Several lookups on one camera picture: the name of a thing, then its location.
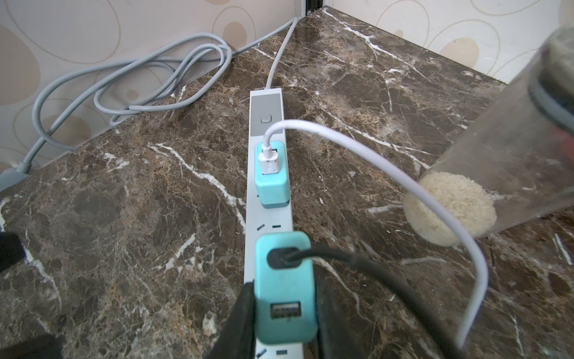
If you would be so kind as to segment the teal charger with black cable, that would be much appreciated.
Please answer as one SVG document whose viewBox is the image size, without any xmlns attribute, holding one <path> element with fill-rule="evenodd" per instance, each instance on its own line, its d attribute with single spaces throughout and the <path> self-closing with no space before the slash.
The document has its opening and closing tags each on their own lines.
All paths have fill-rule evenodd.
<svg viewBox="0 0 574 359">
<path fill-rule="evenodd" d="M 337 260 L 392 292 L 419 321 L 444 358 L 462 351 L 420 297 L 376 263 L 345 251 L 313 246 L 302 232 L 271 233 L 255 244 L 256 358 L 301 358 L 318 333 L 313 258 Z"/>
</svg>

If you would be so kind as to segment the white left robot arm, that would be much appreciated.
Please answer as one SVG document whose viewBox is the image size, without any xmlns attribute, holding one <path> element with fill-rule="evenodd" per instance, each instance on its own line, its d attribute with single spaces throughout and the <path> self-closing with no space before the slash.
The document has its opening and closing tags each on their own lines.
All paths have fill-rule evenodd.
<svg viewBox="0 0 574 359">
<path fill-rule="evenodd" d="M 22 240 L 1 233 L 1 357 L 62 358 L 61 339 L 34 323 L 31 308 L 40 294 Z"/>
</svg>

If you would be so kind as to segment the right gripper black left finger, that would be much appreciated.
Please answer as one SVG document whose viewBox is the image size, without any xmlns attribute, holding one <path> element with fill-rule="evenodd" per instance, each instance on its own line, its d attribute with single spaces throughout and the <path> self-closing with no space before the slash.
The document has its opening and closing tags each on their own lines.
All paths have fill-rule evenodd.
<svg viewBox="0 0 574 359">
<path fill-rule="evenodd" d="M 254 359 L 256 357 L 255 314 L 254 283 L 249 282 L 243 285 L 230 316 L 215 345 L 207 354 L 207 358 Z"/>
</svg>

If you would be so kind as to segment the white power strip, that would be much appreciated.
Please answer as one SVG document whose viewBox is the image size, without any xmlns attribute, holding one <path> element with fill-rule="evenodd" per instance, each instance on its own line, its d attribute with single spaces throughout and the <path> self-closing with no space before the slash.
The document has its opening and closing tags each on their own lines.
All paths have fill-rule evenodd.
<svg viewBox="0 0 574 359">
<path fill-rule="evenodd" d="M 293 229 L 283 94 L 251 92 L 248 142 L 244 283 L 255 278 L 255 244 L 266 234 Z"/>
</svg>

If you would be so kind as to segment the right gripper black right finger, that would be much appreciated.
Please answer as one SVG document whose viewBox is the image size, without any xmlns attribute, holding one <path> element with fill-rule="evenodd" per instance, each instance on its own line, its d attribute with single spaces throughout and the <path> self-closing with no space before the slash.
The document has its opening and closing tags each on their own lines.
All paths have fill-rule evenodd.
<svg viewBox="0 0 574 359">
<path fill-rule="evenodd" d="M 351 325 L 332 290 L 327 270 L 318 265 L 315 271 L 315 303 L 318 333 L 315 340 L 317 358 L 365 358 Z"/>
</svg>

